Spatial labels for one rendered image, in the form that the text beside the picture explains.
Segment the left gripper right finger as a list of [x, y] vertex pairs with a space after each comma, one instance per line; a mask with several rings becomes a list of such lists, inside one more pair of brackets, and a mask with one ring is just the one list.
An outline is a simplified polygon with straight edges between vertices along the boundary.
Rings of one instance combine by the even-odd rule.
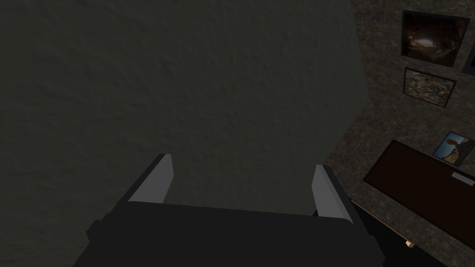
[[341, 197], [322, 165], [316, 166], [311, 187], [319, 216], [340, 218], [353, 223]]

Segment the blue sky framed picture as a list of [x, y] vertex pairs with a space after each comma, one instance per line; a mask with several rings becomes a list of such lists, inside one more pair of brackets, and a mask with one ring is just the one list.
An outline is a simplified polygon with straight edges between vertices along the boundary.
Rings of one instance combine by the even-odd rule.
[[432, 155], [448, 164], [459, 167], [474, 147], [475, 140], [449, 132]]

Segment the mottled green framed picture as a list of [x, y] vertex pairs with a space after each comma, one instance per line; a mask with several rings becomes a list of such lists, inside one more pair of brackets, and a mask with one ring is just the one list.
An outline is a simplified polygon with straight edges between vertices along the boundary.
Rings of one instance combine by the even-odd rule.
[[446, 108], [457, 81], [405, 67], [403, 94]]

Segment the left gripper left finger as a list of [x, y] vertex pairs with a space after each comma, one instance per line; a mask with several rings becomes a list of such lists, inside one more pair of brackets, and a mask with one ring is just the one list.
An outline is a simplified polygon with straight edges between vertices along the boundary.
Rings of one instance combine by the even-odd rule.
[[170, 154], [165, 154], [146, 175], [128, 202], [164, 203], [173, 177], [172, 157]]

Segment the black cabinet with tan edge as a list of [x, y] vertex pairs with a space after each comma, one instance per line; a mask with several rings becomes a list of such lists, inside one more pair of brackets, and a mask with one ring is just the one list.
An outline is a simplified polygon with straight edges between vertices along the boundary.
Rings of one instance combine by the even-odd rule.
[[384, 267], [447, 267], [354, 200], [351, 202], [369, 234], [376, 238], [385, 256]]

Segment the dark brown door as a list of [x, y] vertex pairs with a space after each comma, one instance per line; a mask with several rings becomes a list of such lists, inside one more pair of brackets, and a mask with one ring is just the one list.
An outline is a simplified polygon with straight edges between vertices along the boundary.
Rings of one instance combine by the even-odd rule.
[[392, 140], [364, 182], [475, 250], [475, 177]]

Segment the dark brown framed picture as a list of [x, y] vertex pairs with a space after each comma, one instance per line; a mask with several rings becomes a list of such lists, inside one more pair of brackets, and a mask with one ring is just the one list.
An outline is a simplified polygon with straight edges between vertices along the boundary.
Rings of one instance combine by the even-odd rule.
[[470, 18], [404, 10], [401, 56], [453, 67]]

